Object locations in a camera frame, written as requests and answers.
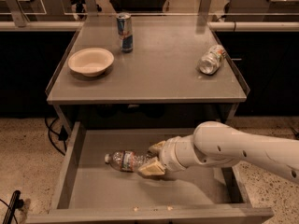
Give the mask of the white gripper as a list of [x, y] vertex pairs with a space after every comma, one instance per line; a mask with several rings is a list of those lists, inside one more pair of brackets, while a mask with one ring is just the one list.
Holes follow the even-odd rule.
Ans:
[[149, 152], [158, 155], [138, 168], [138, 172], [145, 176], [164, 175], [165, 169], [169, 172], [183, 171], [190, 166], [191, 137], [176, 136], [158, 142], [149, 147]]

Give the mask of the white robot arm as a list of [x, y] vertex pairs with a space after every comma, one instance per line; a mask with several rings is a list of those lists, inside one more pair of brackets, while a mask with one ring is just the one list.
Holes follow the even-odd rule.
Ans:
[[240, 132], [217, 121], [203, 122], [193, 134], [149, 148], [154, 157], [138, 168], [145, 176], [165, 175], [193, 166], [232, 167], [246, 161], [299, 184], [299, 141]]

